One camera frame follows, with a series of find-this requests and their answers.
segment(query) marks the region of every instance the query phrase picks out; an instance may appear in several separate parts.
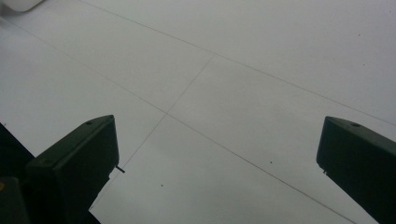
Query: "white floor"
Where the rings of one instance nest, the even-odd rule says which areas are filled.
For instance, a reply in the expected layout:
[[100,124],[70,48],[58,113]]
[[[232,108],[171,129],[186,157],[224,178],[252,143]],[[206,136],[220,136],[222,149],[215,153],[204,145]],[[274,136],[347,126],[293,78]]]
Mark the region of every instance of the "white floor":
[[3,8],[0,121],[38,155],[114,114],[104,224],[375,223],[316,153],[325,116],[396,140],[395,29],[394,1]]

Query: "grout line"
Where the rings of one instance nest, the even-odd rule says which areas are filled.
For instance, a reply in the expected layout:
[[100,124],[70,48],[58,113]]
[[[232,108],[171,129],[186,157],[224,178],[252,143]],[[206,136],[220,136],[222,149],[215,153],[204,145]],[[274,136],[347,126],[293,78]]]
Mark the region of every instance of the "grout line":
[[303,194],[305,197],[307,197],[307,198],[311,199],[311,200],[312,200],[312,201],[314,201],[315,203],[318,203],[318,204],[320,204],[321,206],[323,206],[324,208],[327,208],[327,209],[329,209],[330,211],[334,212],[336,215],[338,215],[338,216],[340,216],[340,217],[343,217],[344,219],[348,220],[349,222],[351,222],[351,223],[353,223],[353,224],[357,224],[356,222],[354,222],[354,221],[353,221],[353,220],[351,220],[350,218],[348,218],[348,217],[346,217],[346,216],[344,216],[344,215],[342,215],[342,214],[338,213],[337,211],[333,210],[332,208],[330,208],[330,207],[329,207],[329,206],[327,206],[326,204],[323,204],[323,203],[319,202],[318,200],[316,200],[315,198],[313,198],[313,197],[309,196],[309,195],[308,195],[308,194],[306,194],[305,192],[303,192],[303,191],[301,191],[301,190],[299,190],[299,189],[295,188],[294,186],[292,186],[292,185],[288,184],[287,182],[283,181],[282,179],[280,179],[280,178],[276,177],[275,175],[272,175],[272,174],[271,174],[271,173],[269,173],[268,171],[264,170],[264,169],[263,169],[263,168],[261,168],[260,166],[258,166],[258,165],[256,165],[256,164],[254,164],[253,162],[251,162],[251,161],[248,161],[247,159],[243,158],[242,156],[240,156],[240,155],[236,154],[235,152],[233,152],[232,150],[230,150],[230,149],[228,149],[227,147],[223,146],[222,144],[220,144],[220,143],[216,142],[216,141],[215,141],[215,140],[213,140],[212,138],[210,138],[210,137],[208,137],[208,136],[204,135],[203,133],[200,133],[199,131],[195,130],[195,129],[194,129],[194,128],[192,128],[190,125],[186,124],[185,122],[183,122],[183,121],[181,121],[181,120],[179,120],[179,119],[175,118],[175,117],[174,117],[174,116],[172,116],[172,115],[169,115],[169,114],[168,114],[168,116],[170,116],[171,118],[173,118],[173,119],[175,119],[175,120],[179,121],[180,123],[184,124],[185,126],[189,127],[190,129],[192,129],[193,131],[197,132],[198,134],[200,134],[200,135],[201,135],[201,136],[203,136],[204,138],[208,139],[209,141],[211,141],[211,142],[215,143],[216,145],[218,145],[218,146],[220,146],[220,147],[224,148],[224,149],[225,149],[225,150],[227,150],[228,152],[230,152],[230,153],[234,154],[234,155],[235,155],[236,157],[238,157],[239,159],[242,159],[243,161],[245,161],[245,162],[249,163],[250,165],[252,165],[252,166],[256,167],[257,169],[259,169],[259,170],[261,170],[261,171],[265,172],[266,174],[268,174],[269,176],[273,177],[274,179],[276,179],[276,180],[280,181],[281,183],[283,183],[283,184],[285,184],[285,185],[289,186],[290,188],[292,188],[292,189],[296,190],[297,192],[299,192],[299,193]]
[[[163,34],[163,35],[172,37],[172,38],[174,38],[174,39],[176,39],[176,40],[179,40],[179,41],[181,41],[181,42],[184,42],[184,43],[186,43],[186,44],[189,44],[189,45],[191,45],[191,46],[194,46],[194,47],[196,47],[196,48],[198,48],[198,49],[202,49],[202,50],[205,50],[205,51],[207,51],[207,52],[209,52],[209,53],[214,54],[214,55],[212,56],[212,58],[211,58],[211,59],[206,63],[206,65],[202,68],[202,70],[195,76],[195,78],[192,80],[192,82],[190,83],[190,85],[193,83],[193,81],[194,81],[196,78],[198,78],[199,75],[201,75],[201,73],[205,70],[205,68],[208,66],[208,64],[213,60],[213,58],[214,58],[215,56],[220,56],[221,58],[224,58],[224,59],[230,60],[230,61],[232,61],[232,62],[234,62],[234,63],[238,63],[238,64],[240,64],[240,65],[243,65],[243,66],[245,66],[245,67],[247,67],[247,68],[250,68],[250,69],[252,69],[252,70],[254,70],[254,71],[257,71],[257,72],[259,72],[259,73],[262,73],[262,74],[264,74],[264,75],[266,75],[266,76],[268,76],[268,77],[272,77],[272,78],[278,79],[278,80],[280,80],[280,81],[283,81],[283,82],[285,82],[285,83],[288,83],[289,85],[291,85],[291,86],[293,86],[293,87],[295,87],[295,88],[298,88],[298,89],[301,89],[301,90],[304,90],[304,91],[308,91],[308,92],[313,93],[313,94],[315,94],[315,95],[317,95],[317,96],[319,96],[319,97],[322,97],[322,98],[324,98],[324,99],[327,99],[327,100],[332,101],[332,102],[334,102],[334,103],[337,103],[337,104],[339,104],[339,105],[345,106],[345,107],[350,108],[350,109],[352,109],[352,110],[358,111],[358,112],[360,112],[360,113],[362,113],[362,114],[364,114],[364,115],[367,115],[367,116],[369,116],[369,117],[372,117],[372,118],[374,118],[374,119],[378,119],[378,120],[381,120],[381,121],[383,121],[383,122],[386,122],[387,124],[396,126],[396,124],[393,124],[393,123],[391,123],[391,122],[389,122],[389,121],[386,121],[386,120],[384,120],[384,119],[380,119],[380,118],[378,118],[378,117],[376,117],[376,116],[373,116],[373,115],[370,115],[370,114],[365,113],[365,112],[363,112],[363,111],[360,111],[359,109],[355,109],[355,108],[353,108],[353,107],[351,107],[351,106],[344,105],[344,104],[339,103],[339,102],[337,102],[337,101],[335,101],[335,100],[333,100],[333,99],[331,99],[331,98],[329,98],[329,97],[326,97],[326,96],[323,96],[323,95],[318,94],[318,93],[316,93],[316,92],[307,90],[307,89],[305,89],[305,88],[303,88],[303,87],[300,87],[300,86],[298,86],[298,85],[296,85],[296,84],[294,84],[294,83],[291,83],[291,82],[289,82],[289,81],[287,81],[287,80],[284,80],[284,79],[279,78],[279,77],[275,77],[275,76],[273,76],[273,75],[270,75],[270,74],[268,74],[268,73],[265,73],[265,72],[263,72],[263,71],[260,71],[260,70],[258,70],[258,69],[256,69],[256,68],[253,68],[253,67],[251,67],[251,66],[249,66],[249,65],[240,63],[240,62],[238,62],[238,61],[236,61],[236,60],[233,60],[233,59],[230,59],[230,58],[228,58],[228,57],[226,57],[226,56],[217,54],[217,53],[214,52],[214,51],[211,51],[211,50],[208,50],[208,49],[199,47],[199,46],[194,45],[194,44],[192,44],[192,43],[190,43],[190,42],[188,42],[188,41],[186,41],[186,40],[183,40],[183,39],[177,38],[177,37],[175,37],[175,36],[169,35],[169,34],[167,34],[167,33],[165,33],[165,32],[156,30],[156,29],[151,28],[151,27],[149,27],[149,26],[147,26],[147,25],[144,25],[144,24],[142,24],[142,23],[140,23],[140,22],[129,20],[129,19],[124,18],[124,17],[122,17],[122,16],[120,16],[120,15],[118,15],[118,14],[115,14],[115,13],[111,12],[111,11],[108,11],[108,10],[105,10],[105,9],[103,9],[103,8],[97,7],[97,6],[92,5],[92,4],[89,4],[89,3],[87,3],[87,2],[84,2],[83,0],[79,0],[79,1],[82,2],[82,3],[84,3],[84,4],[86,4],[86,5],[89,5],[89,6],[91,6],[91,7],[95,7],[95,8],[97,8],[97,9],[100,9],[100,10],[106,12],[106,13],[112,14],[112,15],[117,16],[117,17],[120,17],[120,18],[123,18],[123,19],[125,19],[125,20],[127,20],[127,21],[136,23],[136,24],[138,24],[138,25],[141,25],[141,26],[143,26],[143,27],[146,27],[146,28],[148,28],[148,29],[150,29],[150,30],[152,30],[152,31],[157,32],[157,33],[160,33],[160,34]],[[113,81],[112,79],[110,79],[109,77],[106,77],[106,76],[102,75],[100,72],[98,72],[98,71],[96,71],[95,69],[89,67],[87,64],[82,63],[82,62],[80,62],[80,61],[77,61],[77,60],[76,60],[75,58],[73,58],[72,56],[66,54],[65,52],[61,51],[60,49],[56,48],[55,46],[49,44],[48,42],[46,42],[45,40],[41,39],[40,37],[38,37],[38,36],[36,36],[36,35],[30,33],[29,31],[23,29],[22,27],[20,27],[19,25],[15,24],[15,23],[13,23],[13,22],[11,22],[11,21],[8,21],[8,22],[10,22],[11,24],[13,24],[13,25],[19,27],[19,28],[22,29],[24,32],[26,32],[26,33],[28,33],[28,34],[34,36],[35,38],[37,38],[38,40],[42,41],[42,42],[45,43],[46,45],[52,47],[53,49],[56,49],[57,51],[61,52],[61,53],[62,53],[63,55],[65,55],[67,58],[69,58],[69,59],[71,59],[71,60],[73,60],[73,61],[75,61],[75,62],[77,62],[77,63],[79,63],[79,64],[81,64],[81,65],[83,65],[83,66],[86,67],[86,68],[89,68],[89,69],[92,70],[95,74],[97,74],[97,75],[99,75],[99,76],[101,76],[101,77],[104,77],[105,79],[107,79],[107,80],[110,81],[111,83],[113,83],[113,84],[119,86],[120,88],[122,88],[122,89],[125,90],[125,91],[128,91],[128,92],[131,93],[133,96],[135,96],[135,97],[141,99],[142,101],[148,103],[149,105],[152,105],[153,107],[159,109],[160,111],[162,111],[162,112],[164,113],[163,117],[160,119],[160,121],[157,123],[157,125],[156,125],[156,126],[152,129],[152,131],[148,134],[148,136],[145,138],[145,140],[142,142],[142,144],[138,147],[138,149],[134,152],[134,154],[131,156],[131,158],[130,158],[127,162],[125,162],[125,164],[122,166],[122,168],[124,168],[124,167],[128,164],[128,162],[133,158],[133,156],[137,153],[137,151],[144,145],[144,143],[148,140],[148,138],[151,136],[151,134],[155,131],[155,129],[159,126],[159,124],[163,121],[163,119],[166,117],[166,115],[168,115],[168,116],[172,117],[173,119],[176,119],[176,120],[178,120],[179,122],[183,123],[184,125],[186,125],[186,126],[189,127],[190,129],[196,131],[198,134],[200,134],[201,136],[205,137],[206,139],[208,139],[208,140],[212,141],[213,143],[219,145],[220,147],[226,149],[226,150],[229,151],[230,153],[233,153],[235,156],[237,156],[238,158],[242,159],[243,161],[248,162],[249,164],[251,164],[251,165],[253,165],[254,167],[256,167],[257,169],[259,169],[259,170],[261,170],[261,171],[267,173],[268,175],[270,175],[271,177],[273,177],[273,178],[275,178],[276,180],[280,181],[281,183],[283,183],[283,184],[289,186],[290,188],[292,188],[292,189],[294,189],[294,190],[296,190],[296,191],[302,193],[304,196],[306,196],[307,198],[311,199],[312,201],[314,201],[314,202],[316,202],[316,203],[322,205],[323,207],[325,207],[325,208],[327,208],[327,209],[333,211],[335,214],[337,214],[337,215],[340,216],[340,217],[343,217],[344,219],[350,221],[351,223],[355,223],[354,221],[352,221],[352,220],[349,219],[348,217],[345,217],[345,216],[339,214],[338,212],[334,211],[333,209],[331,209],[331,208],[328,207],[327,205],[325,205],[325,204],[323,204],[323,203],[317,201],[316,199],[312,198],[311,196],[309,196],[308,194],[304,193],[303,191],[301,191],[301,190],[295,188],[294,186],[292,186],[292,185],[286,183],[285,181],[283,181],[283,180],[277,178],[276,176],[274,176],[274,175],[272,175],[271,173],[265,171],[264,169],[262,169],[262,168],[259,167],[258,165],[252,163],[251,161],[248,161],[247,159],[241,157],[240,155],[238,155],[238,154],[236,154],[235,152],[231,151],[231,150],[228,149],[227,147],[224,147],[223,145],[221,145],[220,143],[216,142],[215,140],[213,140],[213,139],[207,137],[206,135],[204,135],[204,134],[198,132],[197,130],[193,129],[191,126],[187,125],[187,124],[184,123],[183,121],[181,121],[181,120],[179,120],[179,119],[173,117],[172,115],[169,115],[168,112],[174,107],[174,105],[178,102],[178,100],[181,98],[181,96],[187,91],[187,89],[189,88],[190,85],[189,85],[189,86],[182,92],[182,94],[177,98],[177,100],[173,103],[172,107],[168,110],[168,112],[165,112],[165,111],[161,110],[160,108],[158,108],[157,106],[151,104],[151,103],[148,102],[147,100],[145,100],[145,99],[141,98],[140,96],[136,95],[136,94],[133,93],[132,91],[129,91],[129,90],[127,90],[126,88],[122,87],[120,84],[114,82],[114,81]],[[106,193],[108,187],[113,183],[113,181],[118,177],[119,174],[120,174],[120,172],[118,172],[118,173],[116,174],[116,176],[111,180],[111,182],[108,184],[108,186],[107,186],[106,189],[104,190],[103,194],[102,194],[102,195],[100,196],[100,198],[98,199],[97,203],[99,203],[99,201],[101,200],[101,198],[103,197],[103,195]]]
[[[165,113],[165,114],[163,115],[163,117],[160,119],[160,121],[158,121],[157,125],[155,125],[155,127],[151,130],[151,132],[148,134],[148,136],[147,136],[147,137],[145,138],[145,140],[142,142],[142,144],[140,144],[140,146],[137,148],[137,150],[134,152],[134,154],[132,154],[132,156],[129,158],[129,160],[128,160],[127,162],[125,162],[125,164],[122,166],[122,169],[125,169],[125,166],[129,163],[129,161],[132,160],[132,158],[133,158],[134,155],[137,153],[137,151],[139,151],[139,149],[146,143],[146,141],[149,139],[149,137],[151,136],[151,134],[154,132],[154,130],[157,129],[157,127],[160,125],[160,123],[163,121],[163,119],[164,119],[166,116],[167,116],[167,114]],[[113,182],[117,179],[117,177],[119,176],[119,174],[120,174],[120,171],[117,171],[116,176],[114,176],[114,178],[110,181],[110,183],[108,183],[108,185],[106,186],[106,188],[103,190],[102,195],[101,195],[98,199],[96,199],[95,204],[93,204],[92,207],[91,207],[90,209],[94,208],[94,207],[100,202],[100,200],[102,199],[102,197],[105,195],[107,189],[110,187],[110,185],[113,184]]]
[[120,171],[117,171],[116,176],[114,176],[114,178],[111,179],[110,182],[107,182],[108,184],[106,185],[106,187],[104,189],[102,189],[102,194],[98,198],[96,198],[95,201],[93,201],[93,204],[91,205],[89,211],[91,211],[91,209],[93,209],[102,200],[102,198],[105,195],[106,191],[108,190],[110,185],[113,184],[113,182],[116,180],[116,178],[117,178],[117,176],[119,176],[119,174],[120,174]]
[[[1,16],[3,16],[3,15],[1,14],[1,11],[0,11],[0,23],[4,23],[5,25],[11,25],[11,26],[14,25],[13,23],[11,23],[10,21],[8,21],[8,20],[2,18]],[[7,39],[7,38],[8,38],[9,36],[11,36],[14,32],[15,32],[15,29],[14,29],[14,28],[11,28],[11,29],[9,30],[9,32],[7,32],[5,35],[0,36],[0,41]]]
[[189,86],[187,86],[187,88],[177,97],[177,99],[172,104],[172,106],[169,108],[169,110],[166,112],[166,114],[168,114],[172,110],[172,108],[177,104],[178,100],[184,95],[184,93],[186,93],[186,91],[189,89],[189,87],[192,85],[192,83],[195,81],[195,79],[197,79],[198,76],[200,76],[205,71],[205,69],[210,64],[210,62],[212,62],[212,60],[215,58],[215,56],[216,56],[216,54],[212,55],[212,57],[209,59],[209,61],[207,61],[207,63],[204,65],[204,67],[201,69],[201,71],[199,71],[198,74],[192,79]]
[[139,149],[146,143],[146,141],[149,139],[149,137],[151,136],[151,134],[154,132],[154,130],[157,129],[157,127],[160,125],[160,123],[163,121],[163,119],[167,116],[168,114],[164,114],[163,117],[160,119],[160,121],[158,121],[157,125],[155,125],[155,127],[151,130],[151,132],[148,134],[148,136],[145,138],[145,140],[142,142],[142,144],[140,144],[140,146],[137,148],[137,150],[134,152],[134,154],[132,154],[132,156],[129,158],[129,160],[127,162],[125,162],[125,164],[122,166],[122,169],[125,168],[125,166],[128,164],[128,162],[134,157],[134,155],[137,153],[137,151],[139,151]]
[[62,55],[63,55],[63,56],[66,56],[68,59],[70,59],[70,60],[72,60],[72,61],[74,61],[74,62],[76,62],[76,63],[82,65],[82,66],[85,67],[85,68],[88,68],[89,70],[93,71],[93,73],[96,74],[96,75],[98,75],[99,77],[103,77],[104,79],[106,79],[107,81],[111,82],[112,84],[114,84],[114,85],[118,86],[119,88],[121,88],[121,89],[123,89],[123,90],[129,92],[129,93],[132,94],[134,97],[137,97],[138,99],[142,100],[143,102],[145,102],[145,103],[147,103],[147,104],[149,104],[149,105],[155,107],[156,109],[158,109],[158,110],[160,110],[161,112],[163,112],[163,113],[166,114],[166,111],[163,111],[163,110],[160,109],[158,106],[156,106],[156,105],[150,103],[150,102],[147,101],[146,99],[143,99],[142,97],[140,97],[140,96],[137,95],[136,93],[134,93],[134,92],[132,92],[132,91],[126,89],[125,87],[121,86],[121,84],[119,84],[119,83],[115,82],[114,80],[112,80],[111,78],[109,78],[109,77],[103,75],[101,72],[97,71],[96,69],[91,68],[90,66],[88,66],[87,64],[85,64],[85,63],[83,63],[83,62],[81,62],[81,61],[76,60],[76,59],[75,59],[74,57],[72,57],[71,55],[69,55],[69,54],[63,52],[62,50],[60,50],[60,49],[58,49],[58,48],[56,48],[55,46],[51,45],[50,43],[48,43],[47,41],[43,40],[43,39],[40,38],[39,36],[34,35],[34,34],[32,34],[31,32],[29,32],[29,31],[23,29],[23,28],[20,27],[19,25],[15,24],[15,23],[13,23],[13,22],[11,22],[11,21],[8,21],[8,22],[11,23],[11,24],[13,24],[13,25],[15,25],[16,27],[20,28],[20,29],[23,30],[24,32],[28,33],[29,35],[32,35],[33,37],[37,38],[39,41],[43,42],[44,44],[46,44],[46,45],[50,46],[51,48],[57,50],[58,52],[62,53]]
[[385,122],[385,123],[387,123],[387,124],[396,126],[396,123],[392,123],[392,122],[387,121],[387,120],[385,120],[385,119],[381,119],[381,118],[379,118],[379,117],[377,117],[377,116],[374,116],[374,115],[368,114],[368,113],[366,113],[366,112],[363,112],[363,111],[361,111],[361,110],[359,110],[359,109],[357,109],[357,108],[351,107],[351,106],[349,106],[349,105],[345,105],[345,104],[343,104],[343,103],[340,103],[340,102],[338,102],[338,101],[336,101],[336,100],[333,100],[332,98],[329,98],[329,97],[324,96],[324,95],[322,95],[322,94],[319,94],[319,93],[317,93],[317,92],[307,90],[307,89],[305,89],[304,87],[301,87],[301,86],[299,86],[299,85],[297,85],[297,84],[294,84],[294,83],[292,83],[292,82],[290,82],[290,81],[287,81],[287,80],[282,79],[282,78],[280,78],[280,77],[276,77],[276,76],[274,76],[274,75],[268,74],[268,73],[266,73],[266,72],[263,72],[263,71],[261,71],[261,70],[259,70],[259,69],[257,69],[257,68],[254,68],[254,67],[252,67],[252,66],[249,66],[249,65],[247,65],[247,64],[240,63],[240,62],[238,62],[238,61],[236,61],[236,60],[234,60],[234,59],[231,59],[231,58],[229,58],[229,57],[226,57],[226,56],[224,56],[224,55],[221,55],[221,54],[219,54],[219,53],[216,53],[216,52],[214,52],[214,51],[212,51],[212,50],[205,49],[205,48],[200,47],[200,46],[198,46],[198,45],[192,44],[191,42],[186,41],[186,40],[183,40],[183,39],[178,38],[178,37],[176,37],[176,36],[169,35],[169,34],[163,32],[163,31],[160,31],[160,30],[157,30],[157,29],[155,29],[155,28],[149,27],[149,26],[147,26],[147,25],[145,25],[145,24],[143,24],[143,23],[141,23],[141,22],[130,20],[130,19],[126,18],[126,17],[123,17],[123,16],[121,16],[121,15],[119,15],[119,14],[116,14],[116,13],[111,12],[111,11],[109,11],[109,10],[106,10],[106,9],[104,9],[104,8],[98,7],[98,6],[93,5],[93,4],[91,4],[91,3],[87,3],[87,2],[85,2],[84,0],[78,0],[78,1],[80,1],[80,2],[82,2],[82,3],[85,3],[85,4],[87,4],[87,5],[91,6],[91,7],[95,7],[95,8],[97,8],[97,9],[102,10],[102,11],[104,11],[104,12],[106,12],[106,13],[111,14],[111,15],[114,15],[114,16],[117,16],[117,17],[119,17],[119,18],[122,18],[122,19],[124,19],[124,20],[131,21],[131,22],[133,22],[133,23],[135,23],[135,24],[138,24],[138,25],[141,25],[141,26],[143,26],[143,27],[146,27],[146,28],[148,28],[148,29],[150,29],[150,30],[152,30],[152,31],[157,32],[157,33],[160,33],[160,34],[163,34],[163,35],[172,37],[172,38],[174,38],[174,39],[176,39],[176,40],[179,40],[179,41],[181,41],[181,42],[183,42],[183,43],[186,43],[186,44],[189,44],[189,45],[191,45],[191,46],[194,46],[194,47],[196,47],[196,48],[198,48],[198,49],[202,49],[202,50],[205,50],[205,51],[207,51],[207,52],[213,53],[213,54],[215,54],[215,55],[218,55],[218,56],[221,57],[221,58],[224,58],[224,59],[226,59],[226,60],[230,60],[231,62],[234,62],[234,63],[238,63],[238,64],[240,64],[240,65],[243,65],[243,66],[245,66],[245,67],[247,67],[247,68],[250,68],[250,69],[252,69],[252,70],[254,70],[254,71],[257,71],[257,72],[259,72],[259,73],[262,73],[263,75],[266,75],[266,76],[268,76],[268,77],[272,77],[272,78],[275,78],[275,79],[280,80],[280,81],[282,81],[282,82],[285,82],[285,83],[291,85],[292,87],[298,88],[298,89],[300,89],[300,90],[308,91],[308,92],[310,92],[310,93],[312,93],[312,94],[315,94],[316,96],[319,96],[319,97],[321,97],[321,98],[324,98],[324,99],[329,100],[329,101],[331,101],[331,102],[334,102],[334,103],[336,103],[336,104],[345,106],[345,107],[347,107],[347,108],[349,108],[349,109],[352,109],[352,110],[355,110],[355,111],[357,111],[357,112],[360,112],[360,113],[362,113],[362,114],[364,114],[364,115],[366,115],[366,116],[369,116],[369,117],[371,117],[371,118],[378,119],[378,120],[381,120],[381,121],[383,121],[383,122]]

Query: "floor tile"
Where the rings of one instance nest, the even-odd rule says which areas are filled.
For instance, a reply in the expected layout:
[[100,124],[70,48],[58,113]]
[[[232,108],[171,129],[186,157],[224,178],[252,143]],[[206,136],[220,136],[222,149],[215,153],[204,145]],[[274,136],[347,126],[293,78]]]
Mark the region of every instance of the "floor tile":
[[113,114],[124,165],[163,117],[157,108],[22,30],[0,41],[1,122],[35,155]]
[[83,0],[396,124],[396,2]]
[[22,27],[163,111],[212,57],[78,0],[60,0]]
[[358,223],[373,220],[316,163],[325,116],[396,139],[396,127],[215,57],[170,115]]
[[170,117],[92,209],[101,223],[350,223]]

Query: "white object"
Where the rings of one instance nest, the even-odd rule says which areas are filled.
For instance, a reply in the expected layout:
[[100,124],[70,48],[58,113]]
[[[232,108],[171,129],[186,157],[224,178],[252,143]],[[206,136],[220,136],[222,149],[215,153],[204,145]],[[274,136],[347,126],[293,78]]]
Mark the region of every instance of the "white object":
[[40,3],[42,0],[4,0],[4,4],[14,11],[27,11]]

